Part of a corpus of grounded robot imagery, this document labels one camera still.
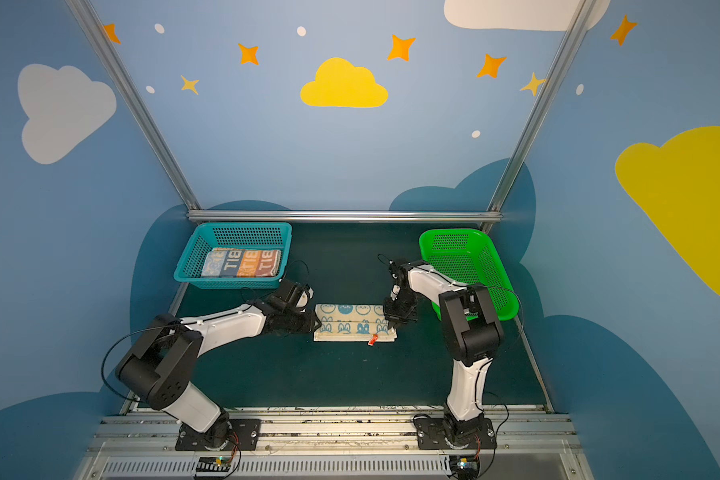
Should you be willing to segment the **teal pattern towel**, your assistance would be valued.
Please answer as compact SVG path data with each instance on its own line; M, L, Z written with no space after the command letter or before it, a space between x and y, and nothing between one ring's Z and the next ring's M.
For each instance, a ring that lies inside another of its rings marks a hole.
M317 304L315 312L321 322L313 334L315 342L362 342L373 346L397 339L381 305Z

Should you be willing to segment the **teal plastic basket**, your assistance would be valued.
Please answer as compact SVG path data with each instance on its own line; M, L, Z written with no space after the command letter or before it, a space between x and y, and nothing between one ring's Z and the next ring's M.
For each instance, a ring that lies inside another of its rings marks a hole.
M174 279L201 289L274 289L292 240L287 223L206 223L178 261Z

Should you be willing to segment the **green plastic basket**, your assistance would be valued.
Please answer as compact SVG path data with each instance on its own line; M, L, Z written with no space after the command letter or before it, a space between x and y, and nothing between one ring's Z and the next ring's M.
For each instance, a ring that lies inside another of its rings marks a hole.
M520 304L492 240L469 228L433 229L419 237L421 257L453 280L488 287L500 321L513 320Z

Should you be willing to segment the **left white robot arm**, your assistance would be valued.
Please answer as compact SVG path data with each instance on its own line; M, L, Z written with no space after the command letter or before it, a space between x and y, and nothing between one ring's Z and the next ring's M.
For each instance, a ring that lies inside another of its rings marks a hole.
M115 368L116 378L150 408L181 422L208 450L232 438L228 413L192 384L198 359L219 347L264 333L311 334L320 320L307 284L282 280L264 297L200 317L162 314L139 332Z

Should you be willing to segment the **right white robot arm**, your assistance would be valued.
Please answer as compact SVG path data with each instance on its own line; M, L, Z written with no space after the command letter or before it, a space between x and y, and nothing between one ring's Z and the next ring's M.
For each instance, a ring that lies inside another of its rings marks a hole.
M482 395L504 338L489 289L453 280L423 260L389 260L387 267L394 284L382 310L391 327L417 321L421 297L439 308L444 343L453 359L444 431L451 444L462 445L488 428Z

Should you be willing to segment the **left small circuit board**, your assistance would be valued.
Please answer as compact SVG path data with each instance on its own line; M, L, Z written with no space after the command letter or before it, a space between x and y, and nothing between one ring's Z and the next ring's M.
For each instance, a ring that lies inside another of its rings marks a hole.
M200 457L194 467L194 479L224 479L232 470L228 456Z

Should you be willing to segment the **small circuit board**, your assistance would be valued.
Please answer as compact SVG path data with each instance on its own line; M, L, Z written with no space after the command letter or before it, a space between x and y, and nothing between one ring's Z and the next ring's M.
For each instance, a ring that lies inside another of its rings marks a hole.
M448 478L453 480L475 480L480 473L480 461L474 456L450 456L448 467Z
M228 456L200 457L194 467L194 479L224 479L232 470Z

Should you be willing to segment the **right small circuit board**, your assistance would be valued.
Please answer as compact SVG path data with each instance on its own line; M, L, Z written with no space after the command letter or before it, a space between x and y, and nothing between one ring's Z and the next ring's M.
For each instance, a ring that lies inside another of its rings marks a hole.
M474 456L450 456L448 467L448 478L453 480L475 480L480 473L480 461Z

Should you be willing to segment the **horizontal aluminium frame rail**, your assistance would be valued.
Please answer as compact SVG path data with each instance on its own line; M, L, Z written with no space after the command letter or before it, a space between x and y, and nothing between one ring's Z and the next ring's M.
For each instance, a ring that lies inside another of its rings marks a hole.
M498 223L499 212L190 210L193 222Z

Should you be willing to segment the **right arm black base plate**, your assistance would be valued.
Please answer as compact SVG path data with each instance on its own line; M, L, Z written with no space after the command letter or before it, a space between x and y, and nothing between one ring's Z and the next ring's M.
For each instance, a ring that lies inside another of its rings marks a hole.
M450 416L418 415L413 418L412 424L420 450L477 450L497 446L493 424L484 415L467 421L458 421Z

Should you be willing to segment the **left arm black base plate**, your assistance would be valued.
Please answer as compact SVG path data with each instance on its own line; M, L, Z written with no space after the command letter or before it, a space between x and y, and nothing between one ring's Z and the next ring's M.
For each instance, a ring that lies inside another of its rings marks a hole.
M176 451L222 452L256 449L261 429L260 419L221 417L206 432L182 424L175 444Z

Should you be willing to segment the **right aluminium frame post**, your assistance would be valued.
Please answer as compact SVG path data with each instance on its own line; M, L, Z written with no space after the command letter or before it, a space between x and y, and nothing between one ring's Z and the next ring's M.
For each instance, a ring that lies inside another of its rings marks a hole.
M580 1L574 10L571 23L562 38L560 46L550 65L550 69L547 72L546 82L542 85L541 92L536 96L536 100L534 101L518 143L491 197L487 212L493 214L495 219L485 221L480 225L480 230L486 234L490 232L494 224L501 221L504 204L532 150L534 141L542 129L555 97L574 62L575 56L587 34L588 22L594 17L597 4L598 2L595 0Z

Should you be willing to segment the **aluminium frame post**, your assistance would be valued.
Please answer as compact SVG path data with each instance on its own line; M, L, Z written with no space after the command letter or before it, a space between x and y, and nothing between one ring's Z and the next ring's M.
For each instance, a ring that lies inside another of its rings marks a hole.
M587 34L588 22L594 17L597 4L598 2L595 0L580 1L574 10L571 23L562 38L560 46L550 65L550 69L547 72L546 82L542 85L541 92L536 96L536 100L534 101L518 143L491 197L487 212L493 214L495 219L485 221L480 225L480 230L486 234L490 232L494 224L501 221L504 204L532 150L534 141L542 129L555 97L574 62L575 56Z
M177 159L160 132L157 123L139 93L135 82L120 58L114 43L105 32L104 25L90 1L66 0L76 22L80 26L93 51L122 96L138 127L154 152L157 160L170 179L174 189L187 208L187 219L199 224L192 214L202 210L200 202L190 187Z

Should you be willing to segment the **left aluminium frame post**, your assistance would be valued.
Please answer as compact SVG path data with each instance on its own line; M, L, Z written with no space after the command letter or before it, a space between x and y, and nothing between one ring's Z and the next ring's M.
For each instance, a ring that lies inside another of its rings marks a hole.
M104 25L90 1L66 0L76 22L80 26L93 51L122 96L138 127L154 152L157 160L170 179L174 189L187 208L187 219L199 224L192 214L202 210L200 202L190 187L177 159L160 132L157 123L139 93L135 82L120 58L114 43L105 32Z

